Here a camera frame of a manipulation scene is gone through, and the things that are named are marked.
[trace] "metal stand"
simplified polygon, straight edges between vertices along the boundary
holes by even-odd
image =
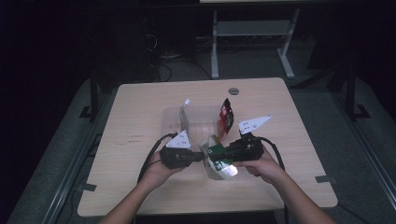
[[[291,86],[291,89],[304,89],[309,85],[315,83],[321,78],[333,74],[331,80],[327,84],[327,89],[332,92],[339,92],[344,83],[346,83],[346,113],[350,119],[356,121],[356,119],[368,119],[370,118],[369,113],[363,105],[357,105],[360,113],[355,113],[355,81],[356,81],[356,63],[353,60],[340,62],[331,66],[328,69],[312,76],[311,78],[303,81],[295,86]]]
[[[277,50],[280,61],[282,62],[286,76],[294,78],[293,71],[286,56],[291,37],[297,22],[300,9],[295,9],[291,20],[283,21],[218,21],[218,13],[213,13],[213,44],[212,44],[212,78],[219,78],[218,63],[218,36],[237,36],[237,35],[284,35],[286,37],[282,48]]]
[[[97,80],[94,72],[91,72],[90,84],[91,84],[91,113],[88,112],[90,107],[84,106],[79,117],[89,118],[90,122],[92,122],[95,120],[99,110]]]

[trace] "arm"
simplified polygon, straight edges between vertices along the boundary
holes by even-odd
[[[160,153],[152,156],[149,166],[140,182],[117,204],[100,223],[132,223],[137,210],[146,197],[156,188],[161,186],[169,176],[180,172],[182,169],[169,170],[161,162]]]
[[[299,223],[335,223],[280,168],[265,148],[264,154],[257,161],[238,161],[233,165],[245,166],[249,173],[259,175],[265,182],[272,184]]]

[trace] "floor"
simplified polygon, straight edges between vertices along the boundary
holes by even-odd
[[[318,72],[306,68],[316,43],[313,38],[293,40],[290,45],[288,57],[295,79],[285,77],[277,58],[276,48],[282,39],[263,39],[260,44],[256,40],[254,44],[249,41],[237,46],[224,44],[219,55],[219,79],[281,77],[292,86]],[[200,50],[194,62],[183,56],[176,57],[177,52],[165,52],[165,56],[162,63],[165,66],[158,67],[159,76],[154,81],[207,80],[210,77],[208,50]],[[396,125],[371,88],[360,79],[356,82],[356,104],[364,105],[371,118],[351,122],[343,108],[345,91],[329,92],[326,89],[329,78],[304,90],[290,89],[323,167],[332,178],[339,201],[334,208],[325,210],[339,223],[394,223],[395,207],[379,181],[366,148],[368,144],[390,178],[396,179]],[[81,196],[79,186],[88,177],[116,94],[117,89],[114,89],[99,95],[98,117],[90,121],[79,117],[83,107],[90,105],[89,80],[79,88],[8,223],[96,223],[100,219],[77,214]],[[365,142],[356,130],[361,130]],[[263,223],[260,215],[251,215],[256,218],[248,223]],[[275,216],[277,223],[284,223],[283,211],[275,211]],[[236,218],[236,222],[246,223],[246,220]]]

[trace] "dark background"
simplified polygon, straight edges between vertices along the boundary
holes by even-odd
[[[145,32],[158,32],[163,43],[193,54],[195,35],[205,33],[207,27],[210,30],[207,12],[184,15],[162,12],[142,26],[140,15],[98,17],[76,12],[75,5],[76,2],[65,0],[0,2],[1,223],[7,221],[67,107],[92,71],[102,72],[99,78],[104,91],[122,82],[151,81],[153,75],[148,67],[156,55],[146,51]],[[394,1],[325,11],[308,8],[302,11],[294,36],[304,39],[313,35],[318,39],[312,67],[331,66],[346,51],[357,53],[359,77],[372,86],[394,118],[395,9]],[[156,20],[158,17],[167,20]],[[184,24],[178,22],[180,17]],[[125,27],[125,22],[133,24],[133,30],[129,30],[131,26]],[[140,48],[128,42],[128,32],[142,35]],[[134,63],[122,67],[111,62],[91,38],[112,52],[117,61],[133,58]],[[115,74],[104,72],[107,68],[117,68],[119,75],[110,76]],[[123,73],[131,71],[134,75],[125,78]]]

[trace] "gray carpet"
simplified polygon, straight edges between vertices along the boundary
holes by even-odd
[[[317,72],[306,69],[314,44],[314,40],[308,40],[293,41],[290,45],[288,55],[296,74],[293,80],[285,78],[276,56],[278,43],[274,42],[220,54],[220,79],[282,77],[287,85],[296,84]],[[208,79],[208,52],[197,56],[196,62],[200,66],[183,62],[185,60],[181,58],[166,63],[172,69],[169,81]],[[160,73],[163,79],[169,76],[164,67]],[[335,180],[332,186],[340,205],[326,211],[339,223],[394,223],[395,209],[337,103],[340,97],[324,88],[327,80],[327,77],[323,78],[307,90],[290,92],[327,175]],[[95,136],[103,132],[116,92],[101,94],[100,116],[95,122],[89,122],[78,117],[82,108],[90,102],[88,81],[81,86],[8,223],[40,223],[44,220],[64,175],[70,169],[71,160],[81,147],[81,141],[91,144]],[[370,119],[359,119],[356,125],[362,129],[389,175],[395,179],[394,121],[377,102],[371,89],[360,80],[357,81],[356,102],[364,105],[372,116]],[[83,145],[84,150],[88,151],[90,144]],[[62,212],[59,218],[55,218],[57,223],[96,223],[99,220],[99,217],[79,217],[76,212],[81,196],[78,185],[86,180],[93,160],[94,157],[88,157],[78,172]],[[276,211],[276,219],[278,223],[283,223],[283,211]]]

